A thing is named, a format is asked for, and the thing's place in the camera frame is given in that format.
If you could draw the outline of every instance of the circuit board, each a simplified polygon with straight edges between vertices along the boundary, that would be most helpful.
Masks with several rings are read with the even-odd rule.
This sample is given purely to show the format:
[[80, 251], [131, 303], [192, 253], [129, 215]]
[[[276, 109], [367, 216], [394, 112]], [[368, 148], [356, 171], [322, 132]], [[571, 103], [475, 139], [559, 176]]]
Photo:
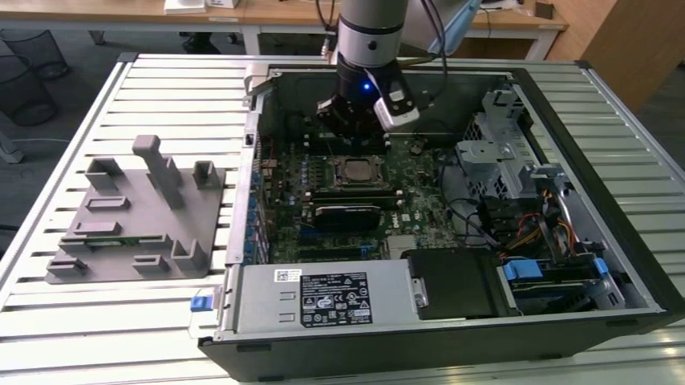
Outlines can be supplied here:
[[[265, 146], [261, 172], [267, 177], [269, 263], [387, 259], [386, 239], [400, 235], [414, 236], [419, 249], [458, 246], [436, 181], [440, 149], [423, 149], [424, 141], [410, 136], [388, 138], [388, 142], [384, 154], [358, 156], [354, 161], [379, 164], [375, 185], [380, 192], [386, 186], [392, 187], [387, 194], [395, 197], [396, 207], [380, 211], [380, 224], [374, 230], [334, 234], [319, 233], [310, 223], [307, 193], [335, 189], [332, 173], [343, 161], [340, 156], [312, 155], [304, 142]], [[364, 174], [356, 166], [348, 172]]]

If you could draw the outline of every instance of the white box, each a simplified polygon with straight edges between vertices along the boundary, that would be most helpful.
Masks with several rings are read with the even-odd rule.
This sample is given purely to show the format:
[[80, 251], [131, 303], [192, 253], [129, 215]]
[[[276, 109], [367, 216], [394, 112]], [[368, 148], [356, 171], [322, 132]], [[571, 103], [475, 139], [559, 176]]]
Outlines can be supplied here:
[[207, 12], [204, 0], [164, 0], [164, 14], [200, 14]]
[[220, 8], [235, 8], [239, 2], [240, 0], [207, 0], [207, 5]]

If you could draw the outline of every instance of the white sticker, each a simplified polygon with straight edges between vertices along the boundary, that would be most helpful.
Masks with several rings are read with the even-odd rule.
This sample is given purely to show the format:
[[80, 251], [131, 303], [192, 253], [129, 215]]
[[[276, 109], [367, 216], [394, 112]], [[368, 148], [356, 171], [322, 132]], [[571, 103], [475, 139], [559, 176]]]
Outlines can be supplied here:
[[237, 22], [237, 18], [209, 18], [209, 22]]
[[299, 282], [302, 269], [276, 269], [273, 270], [273, 282]]

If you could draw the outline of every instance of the open computer tower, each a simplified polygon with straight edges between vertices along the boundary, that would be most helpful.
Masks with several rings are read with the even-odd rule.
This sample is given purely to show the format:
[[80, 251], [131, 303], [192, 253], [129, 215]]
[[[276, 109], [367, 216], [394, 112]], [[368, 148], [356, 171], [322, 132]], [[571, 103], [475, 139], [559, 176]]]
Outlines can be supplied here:
[[[438, 87], [435, 67], [406, 73]], [[240, 381], [557, 359], [685, 302], [523, 68], [451, 67], [363, 150], [322, 128], [328, 66], [251, 98], [219, 329]]]

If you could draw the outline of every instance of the barcode sticker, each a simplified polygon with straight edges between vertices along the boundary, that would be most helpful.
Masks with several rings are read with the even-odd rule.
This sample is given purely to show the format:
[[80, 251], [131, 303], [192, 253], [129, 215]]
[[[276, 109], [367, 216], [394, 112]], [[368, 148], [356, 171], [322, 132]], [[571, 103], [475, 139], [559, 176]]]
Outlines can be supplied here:
[[276, 269], [273, 270], [273, 282], [299, 282], [302, 269]]

